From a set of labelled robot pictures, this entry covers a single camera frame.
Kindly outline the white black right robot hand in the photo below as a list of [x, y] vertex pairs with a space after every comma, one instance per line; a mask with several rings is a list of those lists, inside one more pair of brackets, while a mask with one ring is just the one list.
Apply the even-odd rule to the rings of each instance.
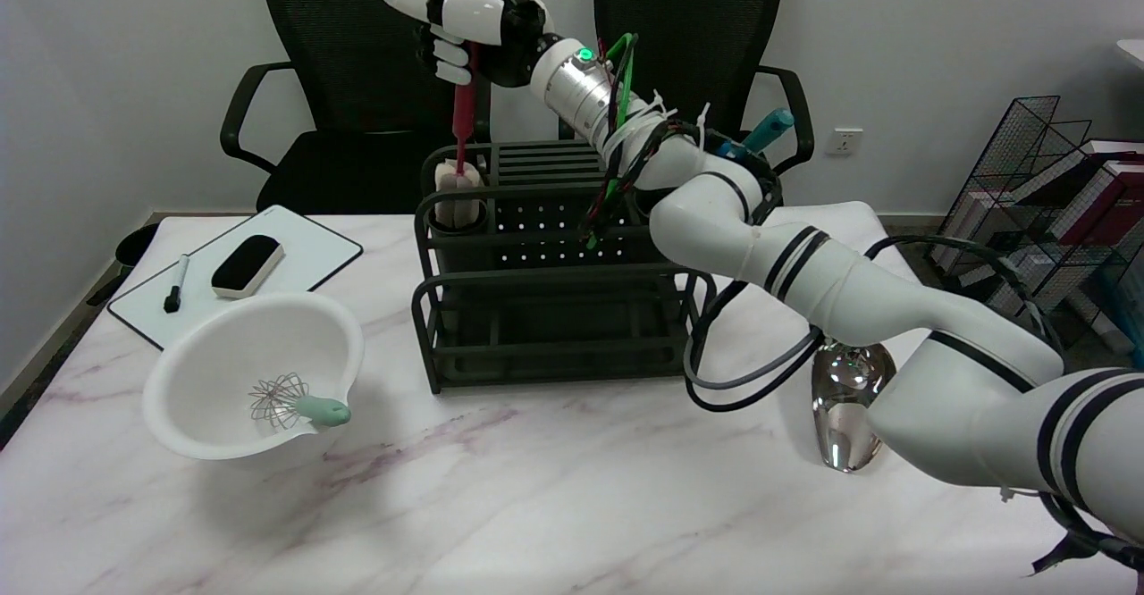
[[554, 21], [541, 0], [383, 0], [418, 21], [418, 58], [454, 86], [530, 84]]

